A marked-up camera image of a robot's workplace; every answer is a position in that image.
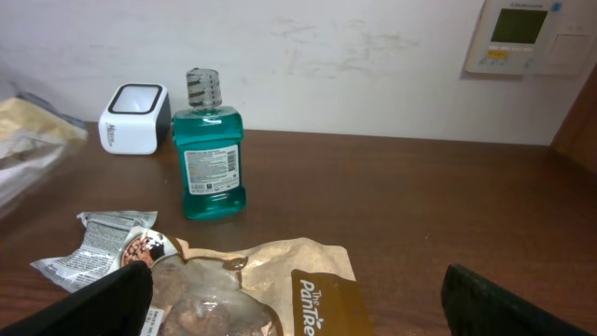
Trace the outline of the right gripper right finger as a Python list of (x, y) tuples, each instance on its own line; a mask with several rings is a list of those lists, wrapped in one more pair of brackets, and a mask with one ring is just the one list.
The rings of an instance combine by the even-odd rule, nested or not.
[(590, 336), (460, 264), (447, 268), (441, 305), (452, 335)]

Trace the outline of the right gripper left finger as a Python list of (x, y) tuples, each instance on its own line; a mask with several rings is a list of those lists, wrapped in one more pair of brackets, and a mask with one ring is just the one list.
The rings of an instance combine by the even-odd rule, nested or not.
[(135, 261), (1, 329), (1, 336), (138, 336), (152, 296), (152, 272)]

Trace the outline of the silver foil snack packet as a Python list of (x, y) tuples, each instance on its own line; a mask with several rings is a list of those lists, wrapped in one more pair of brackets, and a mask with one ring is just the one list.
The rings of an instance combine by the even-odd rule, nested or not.
[(77, 218), (85, 227), (81, 246), (68, 256), (40, 259), (31, 266), (55, 285), (73, 293), (113, 272), (132, 229), (151, 229), (157, 211), (83, 212)]

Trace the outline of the beige PanTree snack pouch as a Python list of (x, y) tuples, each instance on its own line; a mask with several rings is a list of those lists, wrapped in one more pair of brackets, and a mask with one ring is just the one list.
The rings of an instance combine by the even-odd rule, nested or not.
[(135, 261), (151, 271), (159, 335), (373, 332), (348, 253), (338, 245), (298, 238), (219, 252), (135, 228), (116, 264)]

